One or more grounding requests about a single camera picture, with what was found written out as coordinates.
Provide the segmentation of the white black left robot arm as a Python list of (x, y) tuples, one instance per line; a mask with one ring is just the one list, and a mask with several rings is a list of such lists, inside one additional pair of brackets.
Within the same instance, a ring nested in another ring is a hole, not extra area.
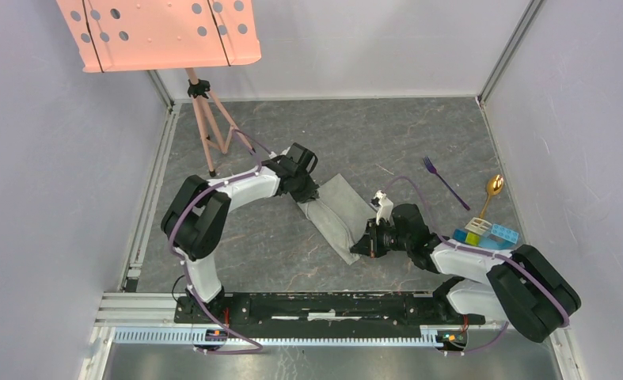
[(311, 177), (317, 155), (293, 143), (282, 154), (271, 154), (245, 172), (205, 180), (187, 177), (161, 220), (170, 251), (179, 258), (188, 279), (188, 292), (196, 300), (194, 312), (205, 322), (217, 321), (224, 312), (219, 297), (213, 252), (231, 211), (257, 200), (289, 195), (296, 203), (319, 197), (319, 186)]

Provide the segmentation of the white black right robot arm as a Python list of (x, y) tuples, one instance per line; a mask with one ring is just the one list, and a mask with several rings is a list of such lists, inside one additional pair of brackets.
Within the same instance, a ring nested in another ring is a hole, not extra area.
[(576, 290), (532, 245), (486, 250), (430, 231), (419, 208), (394, 208), (388, 221), (371, 218), (351, 253), (379, 258), (405, 252), (420, 269), (449, 278), (433, 293), (433, 314), (443, 323), (461, 315), (512, 325), (541, 343), (568, 326), (582, 300)]

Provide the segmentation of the grey cloth napkin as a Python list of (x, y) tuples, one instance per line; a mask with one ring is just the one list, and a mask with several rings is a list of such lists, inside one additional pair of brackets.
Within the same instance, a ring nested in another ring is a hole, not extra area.
[(351, 253), (366, 231), (367, 220), (376, 216), (376, 210), (355, 189), (337, 174), (318, 189), (318, 197), (298, 205), (322, 237), (348, 265), (359, 260)]

